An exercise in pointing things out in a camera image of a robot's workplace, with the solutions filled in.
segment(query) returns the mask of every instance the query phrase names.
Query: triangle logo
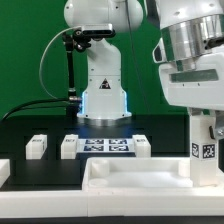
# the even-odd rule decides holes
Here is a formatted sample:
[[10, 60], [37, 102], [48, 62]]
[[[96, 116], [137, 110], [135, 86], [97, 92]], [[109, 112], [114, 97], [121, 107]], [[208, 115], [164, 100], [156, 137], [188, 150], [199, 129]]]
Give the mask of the triangle logo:
[[100, 89], [111, 89], [111, 88], [110, 88], [110, 84], [109, 84], [109, 82], [107, 81], [107, 79], [104, 79], [103, 83], [102, 83], [101, 86], [100, 86]]

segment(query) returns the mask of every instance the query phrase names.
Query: green backdrop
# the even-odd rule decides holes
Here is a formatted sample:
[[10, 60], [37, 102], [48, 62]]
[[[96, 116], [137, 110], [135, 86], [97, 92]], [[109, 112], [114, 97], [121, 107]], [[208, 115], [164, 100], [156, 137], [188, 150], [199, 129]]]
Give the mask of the green backdrop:
[[[38, 71], [42, 53], [48, 42], [67, 28], [63, 18], [66, 0], [1, 0], [0, 5], [0, 116], [18, 104], [49, 97], [39, 83]], [[134, 114], [185, 113], [184, 108], [169, 106], [164, 98], [153, 63], [152, 50], [160, 32], [144, 19], [133, 32], [133, 44], [142, 80], [138, 85], [129, 34], [117, 34], [110, 42], [122, 53], [122, 86], [128, 93], [128, 109]], [[78, 93], [87, 85], [86, 54], [74, 55]], [[67, 94], [66, 54], [58, 39], [44, 64], [44, 82], [57, 97]], [[141, 93], [143, 90], [147, 106]], [[63, 114], [64, 109], [26, 111], [23, 114]]]

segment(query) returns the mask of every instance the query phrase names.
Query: black cable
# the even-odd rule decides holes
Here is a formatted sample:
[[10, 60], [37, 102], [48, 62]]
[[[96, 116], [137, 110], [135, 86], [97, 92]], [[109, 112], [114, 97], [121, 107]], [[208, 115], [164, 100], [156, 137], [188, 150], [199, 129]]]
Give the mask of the black cable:
[[25, 108], [21, 108], [19, 111], [23, 111], [23, 110], [38, 110], [38, 109], [54, 109], [54, 108], [64, 108], [64, 107], [66, 107], [66, 105], [48, 106], [48, 107], [25, 107]]
[[31, 106], [31, 105], [36, 105], [36, 104], [43, 104], [43, 103], [57, 103], [57, 102], [69, 102], [67, 98], [61, 98], [61, 99], [50, 99], [50, 100], [35, 100], [35, 101], [30, 101], [24, 104], [21, 104], [19, 106], [14, 107], [11, 109], [9, 112], [7, 112], [2, 120], [0, 122], [5, 121], [11, 114], [16, 113], [20, 110], [25, 109], [25, 107]]
[[129, 16], [128, 0], [126, 0], [125, 2], [126, 2], [125, 5], [126, 5], [127, 18], [128, 18], [130, 40], [131, 40], [132, 57], [133, 57], [133, 61], [134, 61], [136, 76], [137, 76], [137, 79], [138, 79], [138, 84], [139, 84], [139, 87], [140, 87], [140, 91], [141, 91], [141, 94], [142, 94], [142, 97], [143, 97], [143, 100], [144, 100], [146, 110], [149, 113], [149, 111], [150, 111], [149, 110], [149, 105], [147, 103], [146, 95], [145, 95], [145, 92], [143, 90], [142, 78], [141, 78], [141, 75], [140, 75], [140, 69], [139, 69], [138, 64], [137, 64], [137, 58], [136, 58], [135, 48], [134, 48], [134, 44], [133, 44], [134, 41], [133, 41], [132, 30], [131, 30], [131, 21], [130, 21], [130, 16]]

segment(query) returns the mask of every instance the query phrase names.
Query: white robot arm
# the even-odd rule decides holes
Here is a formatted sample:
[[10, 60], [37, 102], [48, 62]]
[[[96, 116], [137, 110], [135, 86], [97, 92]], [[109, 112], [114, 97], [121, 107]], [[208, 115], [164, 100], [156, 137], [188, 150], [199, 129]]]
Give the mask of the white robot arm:
[[68, 0], [64, 17], [70, 27], [111, 23], [116, 33], [127, 32], [127, 3], [131, 27], [136, 29], [143, 19], [142, 7], [137, 0]]
[[[218, 140], [224, 138], [224, 2], [145, 0], [161, 30], [153, 52], [170, 105], [190, 116], [190, 178], [195, 186], [217, 184]], [[150, 6], [158, 14], [150, 11]], [[210, 115], [203, 110], [210, 110]]]
[[[64, 16], [70, 27], [88, 27], [88, 33], [102, 33], [100, 27], [112, 25], [115, 32], [136, 29], [143, 19], [137, 0], [68, 0]], [[97, 35], [87, 49], [88, 87], [82, 99], [80, 119], [108, 126], [131, 116], [127, 111], [126, 93], [121, 87], [121, 55], [119, 50]]]
[[[168, 103], [224, 111], [224, 1], [146, 0], [150, 4], [160, 20], [162, 38], [153, 55], [163, 63], [159, 75]], [[221, 139], [224, 117], [218, 114], [214, 135]]]

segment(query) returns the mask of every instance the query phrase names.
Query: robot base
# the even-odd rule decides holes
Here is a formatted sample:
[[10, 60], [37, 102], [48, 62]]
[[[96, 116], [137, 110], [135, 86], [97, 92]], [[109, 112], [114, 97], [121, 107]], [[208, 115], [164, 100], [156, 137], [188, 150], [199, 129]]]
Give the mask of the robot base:
[[129, 124], [131, 122], [131, 117], [124, 117], [116, 120], [112, 119], [89, 119], [78, 117], [79, 123], [84, 123], [87, 125], [99, 126], [99, 127], [110, 127], [116, 125]]

